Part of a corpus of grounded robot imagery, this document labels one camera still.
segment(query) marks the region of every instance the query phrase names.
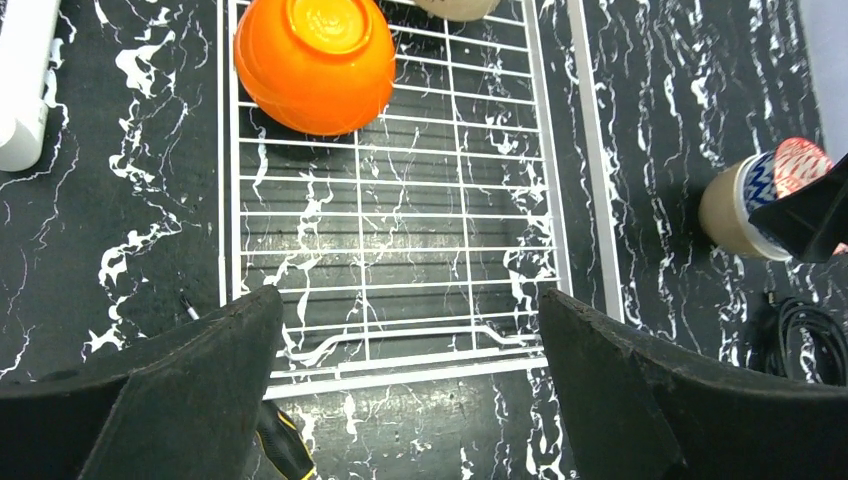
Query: white plastic object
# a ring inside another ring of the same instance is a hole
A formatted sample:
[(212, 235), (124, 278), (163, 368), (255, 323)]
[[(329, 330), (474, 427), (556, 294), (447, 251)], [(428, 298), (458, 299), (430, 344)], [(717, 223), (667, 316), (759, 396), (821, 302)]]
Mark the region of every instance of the white plastic object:
[(38, 161), (47, 105), (44, 73), (61, 0), (8, 0), (0, 28), (0, 170)]
[(415, 0), (415, 3), (428, 12), (454, 22), (480, 20), (495, 7), (500, 0)]

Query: black and yellow handle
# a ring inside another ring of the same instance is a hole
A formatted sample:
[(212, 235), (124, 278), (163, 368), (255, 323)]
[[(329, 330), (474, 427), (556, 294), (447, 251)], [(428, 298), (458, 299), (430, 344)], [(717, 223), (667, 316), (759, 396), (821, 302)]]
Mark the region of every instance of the black and yellow handle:
[(294, 421), (274, 402), (262, 402), (256, 433), (265, 456), (286, 480), (306, 480), (315, 474), (315, 462)]

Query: black marble countertop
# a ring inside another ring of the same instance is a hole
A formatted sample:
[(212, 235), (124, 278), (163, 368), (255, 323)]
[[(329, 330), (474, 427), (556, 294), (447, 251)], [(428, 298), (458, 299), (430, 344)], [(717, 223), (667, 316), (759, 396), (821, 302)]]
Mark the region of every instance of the black marble countertop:
[[(767, 289), (848, 321), (846, 259), (741, 259), (710, 245), (697, 221), (700, 194), (724, 167), (790, 136), (822, 140), (796, 1), (586, 2), (592, 78), (577, 74), (566, 0), (534, 6), (574, 295), (606, 308), (587, 145), (597, 138), (626, 323), (744, 366), (746, 322)], [(199, 311), (223, 298), (225, 7), (62, 3), (44, 156), (0, 173), (0, 382), (179, 325), (180, 289)], [(586, 82), (597, 127), (583, 122)], [(578, 478), (546, 369), (280, 404), (322, 478)], [(271, 474), (253, 457), (245, 476)]]

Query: orange bowl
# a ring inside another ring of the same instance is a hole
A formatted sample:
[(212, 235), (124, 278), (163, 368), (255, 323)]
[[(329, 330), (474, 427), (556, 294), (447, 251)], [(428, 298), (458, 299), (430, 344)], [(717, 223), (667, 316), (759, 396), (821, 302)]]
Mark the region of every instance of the orange bowl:
[(304, 133), (362, 128), (392, 95), (394, 43), (372, 0), (253, 0), (233, 53), (256, 104)]

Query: dish rack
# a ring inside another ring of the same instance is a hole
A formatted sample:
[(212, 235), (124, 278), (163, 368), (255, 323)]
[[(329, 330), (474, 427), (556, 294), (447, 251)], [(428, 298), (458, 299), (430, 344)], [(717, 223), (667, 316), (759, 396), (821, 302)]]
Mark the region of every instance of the dish rack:
[(221, 60), (221, 288), (286, 308), (266, 398), (545, 366), (538, 298), (570, 291), (532, 0), (468, 24), (378, 4), (395, 91), (350, 135), (276, 124)]

